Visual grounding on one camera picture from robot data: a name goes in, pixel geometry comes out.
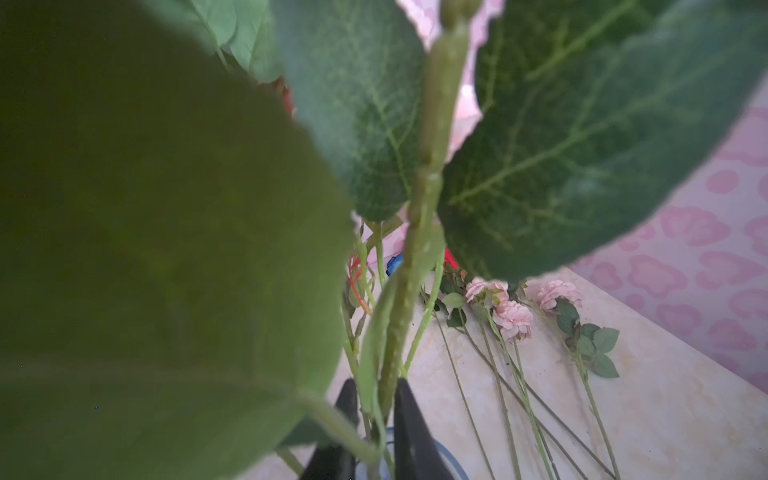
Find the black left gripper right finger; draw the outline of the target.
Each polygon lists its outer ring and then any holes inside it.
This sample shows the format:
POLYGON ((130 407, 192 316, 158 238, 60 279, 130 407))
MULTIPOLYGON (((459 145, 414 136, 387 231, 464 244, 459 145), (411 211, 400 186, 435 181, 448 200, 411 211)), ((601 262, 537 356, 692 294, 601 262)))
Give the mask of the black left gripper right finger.
POLYGON ((399 480, 451 480, 414 394, 399 378, 394 397, 395 473, 399 480))

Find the pink peony stem pile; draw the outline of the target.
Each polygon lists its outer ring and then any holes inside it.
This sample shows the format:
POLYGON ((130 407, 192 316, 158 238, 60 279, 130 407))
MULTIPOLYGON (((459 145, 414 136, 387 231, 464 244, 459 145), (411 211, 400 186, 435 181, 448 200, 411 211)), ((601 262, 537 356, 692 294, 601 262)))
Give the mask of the pink peony stem pile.
POLYGON ((470 338, 468 319, 476 319, 485 344, 475 351, 490 368, 499 400, 504 402, 512 396, 520 404, 530 422, 547 476, 559 478, 550 448, 560 442, 534 411, 535 403, 546 402, 526 380, 519 344, 531 338, 537 321, 552 327, 585 392, 590 393, 590 374, 607 379, 619 376, 609 357, 617 343, 618 330, 582 323, 577 310, 580 298, 568 282, 549 282, 541 296, 531 296, 522 285, 469 281, 464 271, 444 264, 438 267, 432 285, 421 290, 420 298, 425 311, 418 337, 423 336, 431 321, 436 321, 439 328, 452 328, 470 338))

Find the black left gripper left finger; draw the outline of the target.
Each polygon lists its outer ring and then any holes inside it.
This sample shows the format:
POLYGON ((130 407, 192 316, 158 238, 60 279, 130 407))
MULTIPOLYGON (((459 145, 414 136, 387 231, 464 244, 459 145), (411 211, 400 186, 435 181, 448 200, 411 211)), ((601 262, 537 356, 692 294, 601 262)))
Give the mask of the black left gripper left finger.
MULTIPOLYGON (((356 383, 347 379, 337 397, 335 406, 355 427, 359 423, 356 383)), ((300 480, 349 480, 356 478, 356 459, 342 446, 317 447, 300 480)))

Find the purple gradient glass vase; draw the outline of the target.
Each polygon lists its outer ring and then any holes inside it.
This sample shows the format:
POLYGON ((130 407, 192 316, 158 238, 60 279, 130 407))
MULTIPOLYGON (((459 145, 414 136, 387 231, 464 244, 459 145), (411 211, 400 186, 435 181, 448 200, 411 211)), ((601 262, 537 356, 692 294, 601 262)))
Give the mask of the purple gradient glass vase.
POLYGON ((350 479, 463 479, 468 475, 458 460, 435 440, 426 425, 397 425, 386 430, 387 451, 392 462, 382 460, 378 473, 371 476, 372 467, 356 460, 350 479))

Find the large pink peony stem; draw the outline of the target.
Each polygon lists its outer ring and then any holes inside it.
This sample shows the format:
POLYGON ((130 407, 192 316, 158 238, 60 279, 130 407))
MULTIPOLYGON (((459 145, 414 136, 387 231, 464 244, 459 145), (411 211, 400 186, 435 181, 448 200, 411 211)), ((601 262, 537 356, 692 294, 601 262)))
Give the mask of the large pink peony stem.
POLYGON ((624 234, 767 68, 763 1, 507 1, 453 147, 482 7, 3 2, 2 477, 376 472, 445 248, 512 286, 624 234))

